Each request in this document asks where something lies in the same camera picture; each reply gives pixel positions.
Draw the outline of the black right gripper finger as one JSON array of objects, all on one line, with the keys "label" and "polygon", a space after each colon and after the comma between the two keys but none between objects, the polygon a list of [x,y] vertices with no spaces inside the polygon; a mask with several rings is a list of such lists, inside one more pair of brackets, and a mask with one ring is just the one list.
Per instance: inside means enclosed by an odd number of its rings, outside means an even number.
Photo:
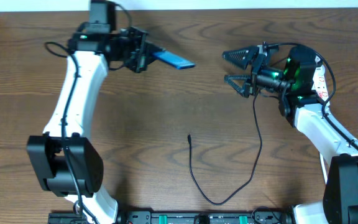
[{"label": "black right gripper finger", "polygon": [[222,53],[222,57],[224,60],[230,62],[231,64],[245,70],[258,54],[258,46],[251,45],[249,47],[241,48],[238,50],[224,51]]},{"label": "black right gripper finger", "polygon": [[230,85],[242,97],[249,97],[251,76],[249,75],[225,75],[224,82]]}]

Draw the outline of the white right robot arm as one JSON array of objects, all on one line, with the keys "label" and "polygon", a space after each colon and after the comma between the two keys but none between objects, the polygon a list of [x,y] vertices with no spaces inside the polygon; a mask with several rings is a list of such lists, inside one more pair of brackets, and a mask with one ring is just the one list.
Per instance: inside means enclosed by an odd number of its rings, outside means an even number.
[{"label": "white right robot arm", "polygon": [[248,75],[226,75],[224,81],[247,98],[259,91],[277,93],[281,115],[303,133],[328,163],[323,199],[291,208],[287,223],[358,223],[358,139],[330,112],[334,91],[326,87],[331,67],[323,56],[302,44],[291,44],[284,69],[269,63],[280,44],[263,43],[223,52],[224,60]]}]

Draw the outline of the blue Galaxy smartphone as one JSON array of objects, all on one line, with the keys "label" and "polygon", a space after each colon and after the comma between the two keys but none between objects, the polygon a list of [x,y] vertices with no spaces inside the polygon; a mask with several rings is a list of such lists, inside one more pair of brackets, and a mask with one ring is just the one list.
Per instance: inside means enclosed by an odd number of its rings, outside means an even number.
[{"label": "blue Galaxy smartphone", "polygon": [[179,55],[173,54],[169,51],[159,51],[152,54],[156,59],[163,61],[164,63],[176,68],[177,70],[183,70],[187,68],[195,67],[195,63],[191,62]]}]

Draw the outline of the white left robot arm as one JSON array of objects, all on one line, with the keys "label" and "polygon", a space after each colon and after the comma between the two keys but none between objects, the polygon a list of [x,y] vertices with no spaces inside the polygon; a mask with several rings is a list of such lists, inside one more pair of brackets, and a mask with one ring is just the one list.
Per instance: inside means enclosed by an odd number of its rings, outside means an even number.
[{"label": "white left robot arm", "polygon": [[103,160],[90,141],[94,109],[111,62],[140,73],[160,51],[140,28],[117,30],[116,8],[91,1],[89,21],[63,47],[67,72],[53,115],[27,142],[41,188],[73,202],[72,223],[116,223],[118,203],[103,187]]}]

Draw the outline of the white power strip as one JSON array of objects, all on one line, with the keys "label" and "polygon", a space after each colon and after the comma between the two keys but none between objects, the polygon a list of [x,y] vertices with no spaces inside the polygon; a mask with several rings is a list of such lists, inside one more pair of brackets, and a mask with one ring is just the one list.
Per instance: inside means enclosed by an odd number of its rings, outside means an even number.
[{"label": "white power strip", "polygon": [[326,68],[323,64],[316,67],[313,75],[313,86],[311,88],[312,90],[315,90],[318,96],[324,101],[326,101],[329,97],[326,86],[325,71]]}]

